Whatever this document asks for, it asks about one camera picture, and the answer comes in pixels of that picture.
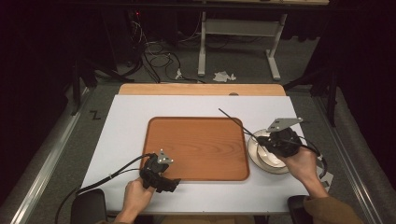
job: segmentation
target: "metal plate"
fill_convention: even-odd
[[[259,130],[254,133],[255,136],[269,136],[269,133],[265,130]],[[274,154],[269,153],[265,147],[260,147],[256,140],[250,137],[247,141],[248,155],[253,160],[253,162],[262,168],[264,171],[282,175],[289,171],[288,167],[282,161],[278,164],[271,162],[269,156],[272,157]]]

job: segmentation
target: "gray carpet floor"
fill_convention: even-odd
[[[272,80],[267,61],[264,58],[265,46],[270,46],[271,42],[267,39],[261,39],[248,43],[248,39],[238,38],[241,38],[239,42],[231,42],[222,49],[215,49],[216,45],[221,46],[222,43],[209,42],[213,49],[208,49],[206,53],[206,75],[202,78],[204,82],[217,83],[213,80],[214,73],[226,71],[228,74],[236,76],[235,81],[230,80],[227,83],[288,83],[300,77],[304,72],[317,44],[317,41],[300,43],[296,39],[282,40],[276,52],[276,62],[282,79],[276,82]],[[183,76],[197,78],[198,46],[192,42],[189,45],[179,45],[177,48],[166,45],[164,47],[174,52],[180,59]],[[155,48],[162,47],[153,45],[150,50],[154,52]],[[173,81],[165,74],[164,67],[158,67],[156,70],[162,81]],[[166,72],[168,76],[174,77],[176,70],[177,65],[173,63],[169,65]],[[153,82],[144,69],[139,70],[131,77],[136,82]],[[80,110],[81,115],[78,123],[69,137],[47,187],[30,216],[29,223],[53,223],[56,211],[64,197],[69,191],[82,183],[106,122],[106,115],[112,99],[117,94],[119,87],[120,83],[117,81],[99,78],[98,86],[90,90],[87,103]],[[304,136],[314,142],[321,150],[329,163],[329,172],[334,174],[330,194],[350,204],[365,223],[371,223],[370,218],[368,218],[369,215],[361,208],[361,201],[350,184],[350,177],[337,152],[336,144],[326,121],[308,90],[309,87],[302,86],[288,91],[287,94],[293,102],[297,116],[304,119],[302,123]],[[337,102],[335,111],[336,131],[340,133],[344,145],[349,149],[348,153],[353,158],[354,165],[383,223],[396,223],[396,217],[392,212],[392,209],[396,207],[395,192],[371,154],[370,148],[365,144],[364,138],[350,115],[347,103],[345,103],[340,91],[337,92]],[[97,111],[96,117],[100,119],[93,119],[92,111]],[[56,129],[62,129],[62,127],[62,121],[60,120],[54,128],[54,133],[49,136],[47,142],[36,153],[21,181],[1,207],[0,223],[9,223],[14,217],[26,192],[50,153],[51,142],[57,138]],[[72,200],[69,200],[64,205],[59,223],[69,223],[71,202]],[[292,222],[289,216],[272,216],[270,217],[270,223],[288,224]]]

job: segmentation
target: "crumpled white paper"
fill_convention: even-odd
[[[215,73],[215,77],[213,78],[213,80],[219,82],[227,82],[227,80],[231,80],[231,81],[236,80],[236,77],[233,74],[229,76],[227,72],[224,71],[224,72]]]

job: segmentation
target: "white table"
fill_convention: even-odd
[[[296,118],[287,96],[116,95],[82,187],[96,183],[140,156],[148,122],[153,117],[225,117],[219,108],[241,119],[253,133],[267,128],[275,118]],[[291,128],[304,136],[299,124]],[[307,194],[290,174],[272,175],[251,159],[248,162],[247,180],[181,181],[173,193],[156,193],[144,214],[288,213],[289,196]],[[138,161],[131,168],[138,168],[139,164]],[[108,211],[121,210],[125,185],[136,178],[138,172],[132,171],[99,187],[105,192]]]

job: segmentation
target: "wooden tray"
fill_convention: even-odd
[[[153,118],[143,153],[158,155],[161,148],[174,160],[163,173],[170,179],[238,181],[249,176],[243,129],[229,118]]]

